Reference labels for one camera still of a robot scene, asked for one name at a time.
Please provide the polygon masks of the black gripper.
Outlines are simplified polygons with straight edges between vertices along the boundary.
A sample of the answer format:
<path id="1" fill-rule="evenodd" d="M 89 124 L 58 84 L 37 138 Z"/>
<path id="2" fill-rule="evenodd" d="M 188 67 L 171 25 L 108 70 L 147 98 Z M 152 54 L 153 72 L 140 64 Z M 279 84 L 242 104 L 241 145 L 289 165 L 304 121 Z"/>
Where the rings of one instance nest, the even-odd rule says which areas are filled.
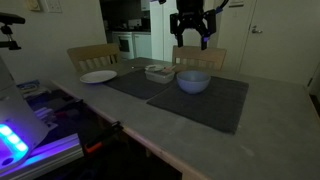
<path id="1" fill-rule="evenodd" d="M 201 49 L 207 48 L 210 35 L 216 32 L 216 10 L 203 10 L 204 0 L 176 0 L 178 12 L 170 15 L 170 33 L 183 46 L 185 29 L 195 29 L 201 36 Z"/>

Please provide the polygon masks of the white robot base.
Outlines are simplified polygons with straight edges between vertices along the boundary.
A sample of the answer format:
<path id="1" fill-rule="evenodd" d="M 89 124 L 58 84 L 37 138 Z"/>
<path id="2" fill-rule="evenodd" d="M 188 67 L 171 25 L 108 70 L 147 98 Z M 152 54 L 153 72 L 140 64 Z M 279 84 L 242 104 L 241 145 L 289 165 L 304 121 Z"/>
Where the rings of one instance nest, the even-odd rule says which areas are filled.
<path id="1" fill-rule="evenodd" d="M 48 132 L 0 59 L 0 179 L 33 180 L 84 156 L 77 134 L 39 146 Z"/>

